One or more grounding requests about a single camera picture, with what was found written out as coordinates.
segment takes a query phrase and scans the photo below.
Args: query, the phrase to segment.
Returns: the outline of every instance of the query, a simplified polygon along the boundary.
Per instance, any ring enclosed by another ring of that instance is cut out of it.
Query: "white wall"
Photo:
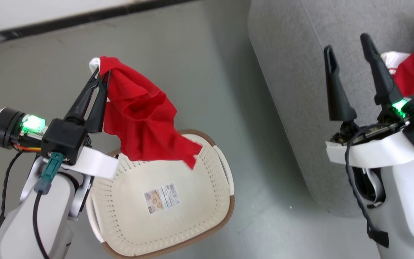
[[[143,0],[0,0],[0,31]]]

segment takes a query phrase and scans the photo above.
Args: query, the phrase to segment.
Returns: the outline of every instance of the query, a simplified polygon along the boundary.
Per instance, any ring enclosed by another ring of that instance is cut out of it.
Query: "white cloth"
[[[92,74],[95,72],[95,69],[97,69],[97,67],[100,69],[100,58],[93,58],[89,62],[89,68],[91,69]]]
[[[381,58],[386,64],[386,67],[389,69],[389,73],[391,73],[392,75],[396,74],[396,70],[399,64],[404,62],[404,60],[406,60],[409,56],[410,54],[408,53],[396,51],[389,51],[381,54]]]

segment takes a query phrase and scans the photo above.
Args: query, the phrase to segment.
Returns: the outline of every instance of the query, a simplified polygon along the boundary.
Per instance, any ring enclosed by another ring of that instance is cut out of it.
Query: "red and yellow wire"
[[[28,152],[41,152],[41,148],[40,147],[36,147],[36,146],[20,146],[18,144],[14,144],[14,147],[20,151],[28,151]]]

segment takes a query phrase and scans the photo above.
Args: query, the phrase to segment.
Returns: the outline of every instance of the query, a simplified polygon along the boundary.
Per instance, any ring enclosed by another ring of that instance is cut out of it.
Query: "green led light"
[[[396,112],[397,115],[401,116],[402,118],[405,118],[407,115],[402,111],[402,108],[404,107],[405,104],[407,104],[408,101],[405,99],[402,99],[396,103],[394,103],[392,106],[394,108],[394,111]]]
[[[46,120],[35,115],[30,115],[22,123],[22,131],[41,132],[45,126]]]

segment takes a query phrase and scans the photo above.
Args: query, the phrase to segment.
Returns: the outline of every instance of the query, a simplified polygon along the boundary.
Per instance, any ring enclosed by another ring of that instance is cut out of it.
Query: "wire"
[[[29,152],[41,152],[41,148],[40,147],[36,147],[36,146],[20,146],[18,144],[14,144],[14,147],[18,150],[21,151],[29,151]]]
[[[7,182],[9,181],[10,169],[12,169],[12,166],[14,165],[15,161],[23,153],[24,153],[24,151],[18,152],[15,155],[15,157],[10,161],[9,166],[6,169],[6,174],[5,174],[4,183],[3,183],[2,202],[1,202],[0,228],[1,228],[1,225],[3,224],[3,222],[4,222],[4,219],[5,219],[5,217],[4,217],[4,214],[5,214],[5,197],[6,197],[6,192],[7,192]]]
[[[38,229],[38,207],[39,207],[39,201],[41,200],[42,192],[38,192],[36,195],[36,199],[34,201],[34,207],[33,207],[33,230],[34,230],[34,237],[36,238],[36,242],[38,243],[39,250],[41,250],[42,257],[44,259],[49,259],[49,255],[47,254],[46,250],[44,249],[44,246],[41,241],[41,237],[39,235],[39,229]]]
[[[349,165],[349,151],[351,146],[354,144],[354,141],[360,137],[363,134],[366,134],[369,130],[371,130],[372,128],[379,128],[379,127],[389,127],[389,124],[386,123],[377,123],[377,124],[372,124],[366,127],[363,127],[360,129],[360,131],[358,131],[357,133],[355,133],[355,135],[348,141],[347,145],[346,145],[346,153],[345,153],[345,161],[346,161],[346,174],[348,175],[348,180],[349,180],[349,185],[352,188],[352,193],[354,194],[355,199],[357,200],[357,204],[359,206],[359,208],[362,211],[362,215],[365,217],[365,219],[367,220],[367,231],[376,231],[376,229],[373,226],[372,220],[370,219],[370,216],[368,216],[367,214],[367,210],[365,208],[365,206],[363,205],[363,202],[360,198],[359,193],[356,191],[356,188],[354,187],[354,180],[352,179],[351,176],[351,167]]]

